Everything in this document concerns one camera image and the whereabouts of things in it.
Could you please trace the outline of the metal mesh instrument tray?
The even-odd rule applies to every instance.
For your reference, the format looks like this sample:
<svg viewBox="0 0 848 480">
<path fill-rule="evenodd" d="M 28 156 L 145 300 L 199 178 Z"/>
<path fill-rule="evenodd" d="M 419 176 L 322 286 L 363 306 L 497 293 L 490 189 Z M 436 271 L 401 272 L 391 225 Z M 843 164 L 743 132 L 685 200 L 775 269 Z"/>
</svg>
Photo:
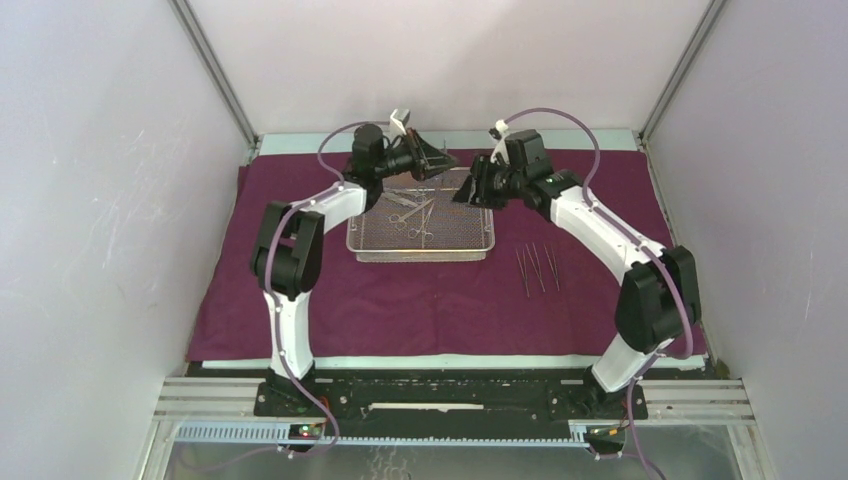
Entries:
<svg viewBox="0 0 848 480">
<path fill-rule="evenodd" d="M 495 246 L 493 213 L 453 201 L 468 176 L 459 167 L 425 181 L 386 179 L 378 202 L 348 221 L 348 250 L 363 263 L 485 259 Z"/>
</svg>

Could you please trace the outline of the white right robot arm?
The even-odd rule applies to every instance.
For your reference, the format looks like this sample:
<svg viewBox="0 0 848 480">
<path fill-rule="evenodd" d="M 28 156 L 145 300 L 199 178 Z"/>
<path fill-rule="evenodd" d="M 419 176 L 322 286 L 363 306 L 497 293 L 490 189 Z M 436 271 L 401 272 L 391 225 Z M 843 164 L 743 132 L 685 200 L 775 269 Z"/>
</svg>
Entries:
<svg viewBox="0 0 848 480">
<path fill-rule="evenodd" d="M 585 178 L 553 168 L 542 135 L 511 130 L 504 120 L 489 132 L 495 147 L 477 156 L 455 194 L 456 203 L 501 210 L 520 200 L 592 253 L 620 287 L 616 335 L 588 369 L 581 392 L 585 411 L 606 418 L 622 403 L 621 390 L 646 372 L 672 342 L 692 338 L 701 315 L 695 260 L 683 246 L 667 248 L 612 212 Z"/>
</svg>

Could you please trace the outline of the magenta surgical wrap cloth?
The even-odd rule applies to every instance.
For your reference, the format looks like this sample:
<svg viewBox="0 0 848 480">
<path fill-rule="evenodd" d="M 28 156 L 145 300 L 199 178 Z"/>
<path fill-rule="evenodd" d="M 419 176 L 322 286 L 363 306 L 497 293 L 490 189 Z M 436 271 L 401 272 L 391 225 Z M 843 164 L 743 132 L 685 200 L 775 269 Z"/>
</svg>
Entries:
<svg viewBox="0 0 848 480">
<path fill-rule="evenodd" d="M 268 358 L 268 309 L 250 262 L 263 212 L 327 188 L 342 153 L 261 156 L 239 173 L 239 193 L 220 259 L 201 303 L 191 361 Z M 309 338 L 318 357 L 598 355 L 616 333 L 619 288 L 576 239 L 514 201 L 494 215 L 495 246 L 461 263 L 361 263 L 338 227 L 324 240 L 312 292 Z M 538 250 L 546 292 L 527 254 Z M 554 249 L 557 291 L 543 245 Z M 524 255 L 530 298 L 515 256 Z"/>
</svg>

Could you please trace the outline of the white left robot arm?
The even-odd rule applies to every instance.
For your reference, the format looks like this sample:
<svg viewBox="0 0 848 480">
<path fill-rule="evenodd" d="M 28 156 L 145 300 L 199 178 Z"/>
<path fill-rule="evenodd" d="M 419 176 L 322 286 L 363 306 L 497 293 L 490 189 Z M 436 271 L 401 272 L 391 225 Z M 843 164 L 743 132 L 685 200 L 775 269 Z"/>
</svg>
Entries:
<svg viewBox="0 0 848 480">
<path fill-rule="evenodd" d="M 325 161 L 334 183 L 305 199 L 272 202 L 263 213 L 250 262 L 269 310 L 272 360 L 267 378 L 277 402 L 292 416 L 316 403 L 303 379 L 314 367 L 309 342 L 309 301 L 319 279 L 325 234 L 373 208 L 385 179 L 408 174 L 423 182 L 456 167 L 457 159 L 409 127 L 410 112 L 395 109 L 386 121 L 358 121 L 343 169 Z"/>
</svg>

